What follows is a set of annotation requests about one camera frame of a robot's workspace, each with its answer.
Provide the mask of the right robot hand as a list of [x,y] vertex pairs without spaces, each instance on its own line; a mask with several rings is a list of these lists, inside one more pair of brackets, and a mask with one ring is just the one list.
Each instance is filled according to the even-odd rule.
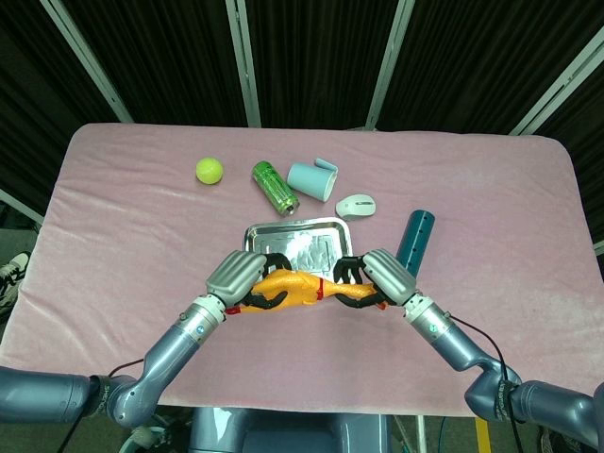
[[[360,271],[370,280],[370,293],[345,294],[344,287],[358,290],[362,286]],[[333,279],[338,285],[333,296],[353,309],[384,304],[403,307],[416,293],[415,277],[385,249],[340,258],[334,266]]]

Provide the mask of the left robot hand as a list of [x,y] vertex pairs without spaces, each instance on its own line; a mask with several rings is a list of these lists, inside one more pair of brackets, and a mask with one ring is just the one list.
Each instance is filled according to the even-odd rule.
[[271,267],[292,270],[290,261],[281,253],[233,251],[206,280],[207,294],[223,303],[226,314],[238,312],[240,306],[274,309],[284,301],[288,295],[286,291],[280,291],[272,298],[252,293],[253,286],[268,277]]

